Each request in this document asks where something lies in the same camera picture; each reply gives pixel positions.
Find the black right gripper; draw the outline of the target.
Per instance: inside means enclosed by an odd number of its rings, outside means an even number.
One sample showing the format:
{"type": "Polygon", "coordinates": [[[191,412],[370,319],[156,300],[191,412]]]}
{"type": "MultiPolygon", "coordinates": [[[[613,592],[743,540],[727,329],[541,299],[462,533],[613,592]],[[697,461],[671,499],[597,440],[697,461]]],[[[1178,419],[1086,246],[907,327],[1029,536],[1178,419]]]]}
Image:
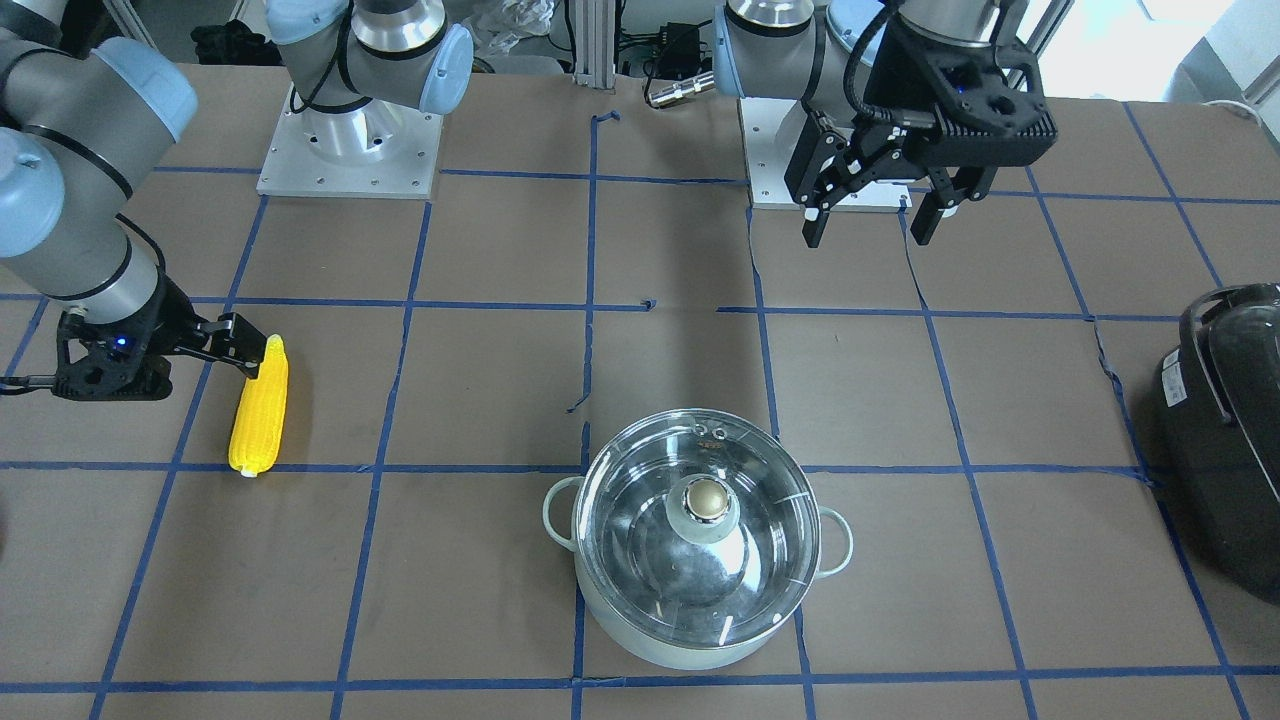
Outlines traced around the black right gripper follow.
{"type": "Polygon", "coordinates": [[[118,322],[88,323],[63,313],[52,395],[70,401],[160,401],[170,396],[173,355],[238,369],[257,379],[268,337],[238,313],[210,320],[166,275],[142,307],[118,322]]]}

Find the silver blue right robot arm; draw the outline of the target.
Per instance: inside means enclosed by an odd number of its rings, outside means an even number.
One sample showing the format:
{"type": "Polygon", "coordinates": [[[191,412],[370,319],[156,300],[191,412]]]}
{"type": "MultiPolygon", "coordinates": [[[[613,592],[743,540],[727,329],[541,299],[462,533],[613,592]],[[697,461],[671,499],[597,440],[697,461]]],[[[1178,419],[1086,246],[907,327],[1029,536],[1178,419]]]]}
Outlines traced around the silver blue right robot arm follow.
{"type": "MultiPolygon", "coordinates": [[[[9,375],[5,396],[161,400],[174,355],[251,380],[284,368],[283,343],[237,313],[210,320],[124,218],[198,108],[160,51],[111,37],[60,50],[63,1],[3,4],[3,265],[61,309],[50,375],[9,375]]],[[[270,1],[266,22],[303,114],[356,118],[374,102],[453,111],[474,37],[440,1],[270,1]]]]}

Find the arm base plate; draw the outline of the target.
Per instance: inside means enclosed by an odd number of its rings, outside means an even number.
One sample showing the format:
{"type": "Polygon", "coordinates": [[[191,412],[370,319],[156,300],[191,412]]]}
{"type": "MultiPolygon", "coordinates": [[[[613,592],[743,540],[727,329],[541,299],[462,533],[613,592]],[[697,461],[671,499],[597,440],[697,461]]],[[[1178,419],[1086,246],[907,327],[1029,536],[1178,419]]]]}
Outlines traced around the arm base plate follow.
{"type": "Polygon", "coordinates": [[[273,197],[429,200],[444,118],[372,100],[344,114],[285,97],[256,190],[273,197]]]}
{"type": "MultiPolygon", "coordinates": [[[[804,172],[812,159],[819,168],[829,165],[836,143],[810,141],[808,114],[800,101],[768,97],[741,97],[739,113],[742,149],[748,165],[751,208],[754,210],[800,210],[796,201],[804,172]]],[[[895,213],[910,208],[904,181],[877,182],[842,199],[831,208],[845,213],[895,213]]]]}

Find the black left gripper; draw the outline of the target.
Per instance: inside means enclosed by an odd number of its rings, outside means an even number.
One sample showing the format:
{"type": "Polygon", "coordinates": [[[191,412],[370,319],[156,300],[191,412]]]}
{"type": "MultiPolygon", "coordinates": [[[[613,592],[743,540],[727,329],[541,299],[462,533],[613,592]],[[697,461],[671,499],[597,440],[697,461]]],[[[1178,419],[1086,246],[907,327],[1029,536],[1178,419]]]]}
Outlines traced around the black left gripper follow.
{"type": "Polygon", "coordinates": [[[1005,167],[1028,167],[1057,141],[1037,55],[1018,18],[826,18],[817,53],[844,51],[809,76],[799,101],[810,141],[836,143],[804,172],[803,238],[820,245],[837,205],[881,181],[928,181],[910,224],[927,246],[1005,167]]]}

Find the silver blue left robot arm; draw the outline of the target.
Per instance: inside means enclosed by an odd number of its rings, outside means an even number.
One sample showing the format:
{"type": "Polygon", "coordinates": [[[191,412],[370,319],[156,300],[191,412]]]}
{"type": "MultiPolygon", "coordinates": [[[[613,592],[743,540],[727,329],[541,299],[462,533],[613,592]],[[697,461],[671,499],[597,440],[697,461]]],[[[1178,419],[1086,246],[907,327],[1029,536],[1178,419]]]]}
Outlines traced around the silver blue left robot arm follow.
{"type": "Polygon", "coordinates": [[[819,246],[844,199],[881,181],[927,181],[910,232],[982,200],[998,170],[1056,143],[1024,1],[726,1],[716,87],[795,101],[804,114],[783,181],[819,246]]]}

